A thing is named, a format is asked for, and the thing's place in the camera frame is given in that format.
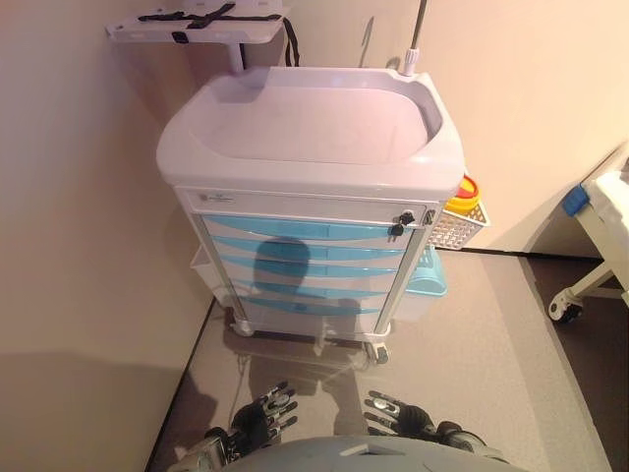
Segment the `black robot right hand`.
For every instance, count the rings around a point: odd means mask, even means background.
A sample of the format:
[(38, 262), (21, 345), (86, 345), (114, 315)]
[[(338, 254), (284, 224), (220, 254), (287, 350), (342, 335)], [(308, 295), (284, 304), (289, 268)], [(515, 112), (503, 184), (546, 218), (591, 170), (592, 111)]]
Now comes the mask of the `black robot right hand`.
[(368, 420), (371, 436), (400, 437), (434, 442), (436, 426), (429, 414), (419, 406), (407, 404), (385, 393), (370, 390), (365, 399), (370, 409), (363, 416)]

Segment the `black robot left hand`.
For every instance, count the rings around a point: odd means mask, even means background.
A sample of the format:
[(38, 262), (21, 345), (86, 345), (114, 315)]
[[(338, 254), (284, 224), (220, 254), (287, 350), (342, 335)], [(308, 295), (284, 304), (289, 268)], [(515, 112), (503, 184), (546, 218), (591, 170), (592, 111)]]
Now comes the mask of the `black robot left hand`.
[(294, 395), (295, 390), (283, 381), (242, 407), (230, 427), (235, 444), (239, 448), (258, 448), (295, 425), (298, 402)]

